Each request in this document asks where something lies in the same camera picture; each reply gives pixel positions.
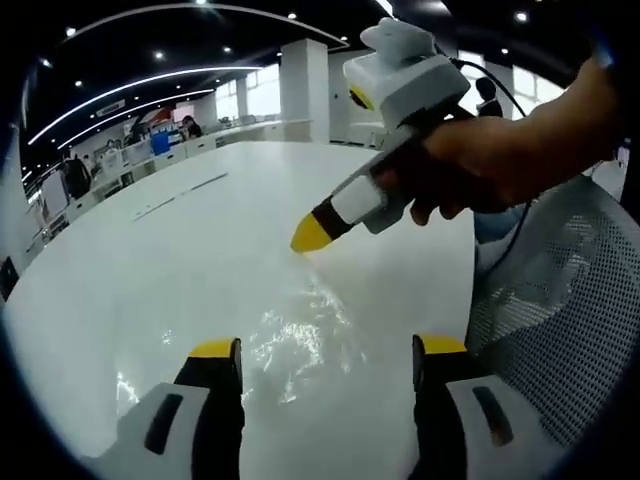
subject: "glossy white tabletop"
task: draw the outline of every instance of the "glossy white tabletop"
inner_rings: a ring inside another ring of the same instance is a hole
[[[246,480],[405,478],[417,444],[411,335],[463,339],[473,225],[408,216],[294,254],[297,222],[375,152],[256,142],[206,152],[133,184],[35,259],[5,309],[17,360],[76,455],[188,352],[242,339]],[[224,178],[167,199],[217,175]]]

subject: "yellow accent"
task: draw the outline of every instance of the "yellow accent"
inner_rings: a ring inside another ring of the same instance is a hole
[[[294,252],[310,252],[320,250],[332,242],[331,237],[324,231],[322,225],[312,213],[302,219],[291,239]]]
[[[456,353],[466,352],[467,349],[460,340],[446,335],[431,335],[428,333],[419,334],[424,352],[429,355],[433,353]]]
[[[235,338],[217,338],[201,343],[196,346],[191,353],[190,358],[229,358],[231,356],[231,345]]]
[[[367,98],[362,90],[360,90],[355,85],[349,85],[349,90],[353,92],[356,97],[358,97],[358,99],[365,105],[365,107],[367,107],[367,110],[375,110],[375,108],[373,107],[373,103],[371,103],[369,98]]]

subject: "window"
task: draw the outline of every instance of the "window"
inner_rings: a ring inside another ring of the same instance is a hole
[[[477,53],[463,52],[462,50],[460,50],[458,52],[458,58],[460,60],[467,60],[468,62],[477,63],[481,67],[484,67],[484,57],[482,55],[478,55]],[[460,106],[469,113],[477,115],[477,107],[482,103],[482,97],[478,93],[478,90],[476,90],[476,80],[480,77],[483,77],[484,74],[477,68],[469,66],[462,67],[460,71],[471,84],[471,88],[469,89],[469,91],[465,94],[464,97],[462,97],[462,100],[460,100]]]
[[[280,70],[277,64],[247,76],[247,109],[249,115],[280,113]]]
[[[543,103],[558,98],[564,90],[549,80],[522,68],[513,67],[514,98],[528,115]],[[522,118],[517,108],[513,108],[513,120]]]
[[[216,90],[216,110],[218,119],[229,117],[238,118],[238,96],[236,94],[236,81],[225,83]]]

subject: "cable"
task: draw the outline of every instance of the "cable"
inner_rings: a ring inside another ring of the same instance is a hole
[[[477,70],[480,70],[487,77],[489,77],[493,83],[495,83],[496,85],[498,85],[500,87],[500,90],[502,90],[504,92],[504,94],[509,98],[511,103],[513,103],[513,105],[518,109],[518,111],[520,112],[520,114],[523,117],[527,116],[527,114],[524,113],[524,110],[522,109],[520,104],[516,101],[515,98],[513,98],[513,95],[511,95],[511,92],[509,90],[507,90],[507,88],[502,84],[502,82],[500,80],[498,80],[498,78],[493,73],[491,73],[489,70],[487,70],[486,68],[484,68],[484,67],[482,67],[482,66],[480,66],[480,65],[478,65],[476,63],[469,62],[467,60],[460,60],[459,58],[450,58],[449,60],[451,61],[451,63],[453,63],[459,69],[461,69],[464,65],[468,65],[469,67],[474,67]],[[509,245],[507,246],[507,249],[502,253],[500,258],[498,258],[498,260],[496,260],[495,263],[493,265],[491,265],[491,267],[486,272],[484,272],[482,275],[478,276],[478,278],[480,280],[483,280],[486,277],[488,277],[489,274],[491,272],[493,272],[504,261],[505,258],[507,258],[507,255],[509,255],[509,253],[511,253],[511,250],[513,249],[513,246],[515,245],[516,241],[518,240],[518,237],[520,236],[520,230],[522,230],[522,226],[524,225],[524,221],[527,218],[527,214],[529,213],[529,210],[531,209],[531,203],[532,203],[532,200],[529,200],[525,204],[524,210],[522,212],[522,216],[520,217],[520,221],[518,222],[518,225],[516,226],[515,232],[513,232],[513,237],[511,237],[511,241],[509,242]]]
[[[467,65],[469,67],[473,67],[473,68],[475,68],[477,70],[480,70],[487,77],[489,77],[493,81],[493,83],[498,85],[500,87],[500,90],[502,90],[507,97],[509,97],[509,100],[511,101],[511,103],[513,103],[513,105],[520,112],[520,115],[522,115],[523,117],[527,116],[527,114],[524,113],[524,110],[522,109],[520,104],[517,102],[517,100],[515,98],[513,98],[513,95],[511,95],[511,92],[509,90],[507,90],[507,87],[505,87],[502,84],[502,82],[500,80],[498,80],[498,78],[493,73],[491,73],[489,70],[487,70],[486,68],[484,68],[481,65],[478,65],[477,63],[469,62],[468,60],[460,60],[459,58],[449,58],[449,60],[451,61],[451,63],[453,63],[458,68],[462,68],[463,66]]]

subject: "mesh chair back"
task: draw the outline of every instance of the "mesh chair back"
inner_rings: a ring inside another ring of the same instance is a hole
[[[571,445],[606,405],[639,327],[640,228],[580,175],[543,195],[477,283],[466,343]]]

